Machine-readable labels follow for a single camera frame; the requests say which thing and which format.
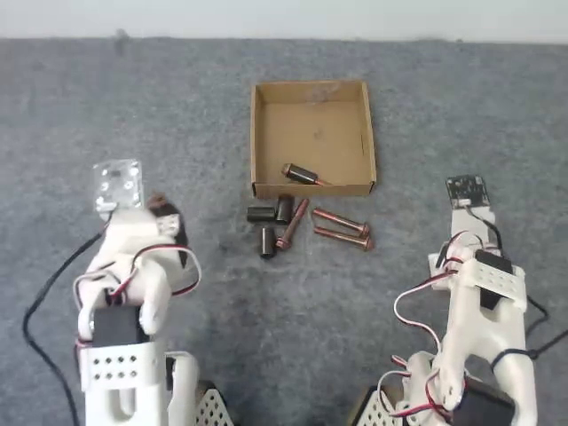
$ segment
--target transparent acrylic plate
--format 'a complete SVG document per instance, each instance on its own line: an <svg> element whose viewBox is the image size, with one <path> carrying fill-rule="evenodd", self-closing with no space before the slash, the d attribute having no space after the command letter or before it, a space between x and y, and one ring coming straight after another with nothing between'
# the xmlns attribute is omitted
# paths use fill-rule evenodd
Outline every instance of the transparent acrylic plate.
<svg viewBox="0 0 568 426"><path fill-rule="evenodd" d="M111 160L93 166L95 210L142 208L142 169L138 160Z"/></svg>

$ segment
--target copper bolt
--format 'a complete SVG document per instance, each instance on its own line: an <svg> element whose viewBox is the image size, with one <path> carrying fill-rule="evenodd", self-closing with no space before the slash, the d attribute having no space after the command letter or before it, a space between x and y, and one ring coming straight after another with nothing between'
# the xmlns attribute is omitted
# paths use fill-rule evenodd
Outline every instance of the copper bolt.
<svg viewBox="0 0 568 426"><path fill-rule="evenodd" d="M367 236L365 238L354 237L353 235L349 235L347 233L337 233L335 231L331 231L330 229L322 228L320 226L316 226L313 228L313 231L318 235L323 235L324 237L333 238L334 240L350 242L351 244L357 245L363 251L372 250L375 246L373 244L373 240L371 237Z"/></svg>
<svg viewBox="0 0 568 426"><path fill-rule="evenodd" d="M292 236L294 235L294 231L298 227L302 216L304 215L305 211L308 209L308 204L310 204L310 200L304 198L300 204L298 205L296 211L294 212L294 216L292 220L290 220L290 225L286 228L286 231L276 240L276 247L281 250L288 250L292 246Z"/></svg>
<svg viewBox="0 0 568 426"><path fill-rule="evenodd" d="M312 211L312 214L318 217L323 217L324 219L335 222L336 224L339 224L341 226L353 229L359 233L360 238L365 238L369 235L370 232L369 225L365 223L360 224L359 222L350 220L347 217L341 217L324 209L314 209Z"/></svg>
<svg viewBox="0 0 568 426"><path fill-rule="evenodd" d="M327 180L322 180L319 177L316 179L316 185L319 186L328 186L331 185L329 182L327 182Z"/></svg>

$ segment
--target gray carpet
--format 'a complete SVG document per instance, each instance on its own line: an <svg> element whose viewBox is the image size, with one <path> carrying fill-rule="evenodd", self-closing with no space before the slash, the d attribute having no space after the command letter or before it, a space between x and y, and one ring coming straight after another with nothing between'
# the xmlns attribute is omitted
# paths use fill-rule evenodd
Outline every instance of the gray carpet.
<svg viewBox="0 0 568 426"><path fill-rule="evenodd" d="M183 210L205 270L170 307L169 346L192 352L243 426L342 425L389 356L432 351L391 304L427 276L449 232L444 179L483 175L505 248L553 320L568 327L568 48L465 43L178 41L0 42L0 423L69 424L59 385L20 322L36 291L101 226L91 165L137 157L148 190ZM367 80L383 182L358 199L313 200L373 227L376 249L313 236L266 263L244 220L250 85ZM32 324L83 406L64 273ZM440 332L447 296L405 309ZM529 319L536 318L530 310ZM540 424L568 422L568 341L536 365Z"/></svg>

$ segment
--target white plastic bracket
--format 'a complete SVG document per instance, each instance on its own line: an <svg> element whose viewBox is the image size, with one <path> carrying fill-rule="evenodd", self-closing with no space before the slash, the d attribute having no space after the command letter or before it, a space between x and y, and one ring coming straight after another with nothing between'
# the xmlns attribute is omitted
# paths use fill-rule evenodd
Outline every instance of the white plastic bracket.
<svg viewBox="0 0 568 426"><path fill-rule="evenodd" d="M514 275L506 273L476 259L463 264L458 272L460 284L466 287L480 287L511 299L514 305L526 311L525 272L518 267L513 269Z"/></svg>
<svg viewBox="0 0 568 426"><path fill-rule="evenodd" d="M495 215L489 206L475 207L471 211L492 224L495 223ZM481 238L484 244L489 242L489 229L479 219L476 219L468 213L466 209L452 210L452 235L456 235L462 231L474 233Z"/></svg>
<svg viewBox="0 0 568 426"><path fill-rule="evenodd" d="M173 389L168 405L169 426L195 425L195 391L199 381L197 359L187 352L167 352L174 359L172 371Z"/></svg>
<svg viewBox="0 0 568 426"><path fill-rule="evenodd" d="M81 388L131 389L163 381L163 351L156 342L84 348L81 350Z"/></svg>

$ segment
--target circuit board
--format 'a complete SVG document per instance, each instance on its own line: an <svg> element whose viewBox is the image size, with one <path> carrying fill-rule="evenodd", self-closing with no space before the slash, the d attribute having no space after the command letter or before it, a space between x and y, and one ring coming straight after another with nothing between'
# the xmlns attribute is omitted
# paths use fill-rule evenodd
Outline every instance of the circuit board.
<svg viewBox="0 0 568 426"><path fill-rule="evenodd" d="M446 187L454 210L489 206L485 182L478 175L449 177Z"/></svg>

